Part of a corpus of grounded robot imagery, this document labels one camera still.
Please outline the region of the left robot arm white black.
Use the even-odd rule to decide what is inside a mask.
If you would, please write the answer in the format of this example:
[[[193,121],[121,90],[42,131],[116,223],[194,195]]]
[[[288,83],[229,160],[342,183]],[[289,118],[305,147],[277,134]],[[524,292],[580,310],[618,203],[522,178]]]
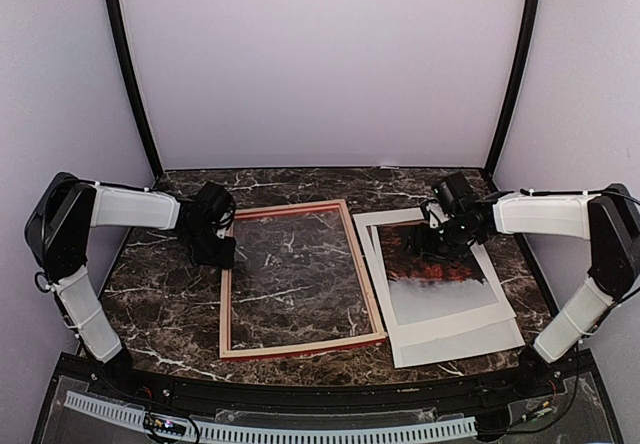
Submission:
[[[52,294],[65,325],[88,354],[106,365],[103,385],[120,400],[141,391],[140,376],[119,360],[128,352],[112,327],[89,272],[91,237],[98,229],[151,229],[176,235],[197,266],[229,270],[236,241],[228,236],[237,205],[223,186],[207,182],[187,197],[68,172],[54,176],[24,227],[38,270],[34,284]]]

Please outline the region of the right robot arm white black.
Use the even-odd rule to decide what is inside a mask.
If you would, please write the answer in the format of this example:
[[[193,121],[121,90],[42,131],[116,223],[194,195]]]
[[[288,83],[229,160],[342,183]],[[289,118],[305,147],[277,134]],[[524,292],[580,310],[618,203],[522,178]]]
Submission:
[[[550,365],[594,333],[612,311],[639,293],[639,201],[613,183],[600,189],[496,191],[480,195],[455,173],[432,186],[405,246],[431,262],[460,263],[495,235],[579,241],[589,253],[583,283],[524,351],[510,377],[521,398],[549,380]]]

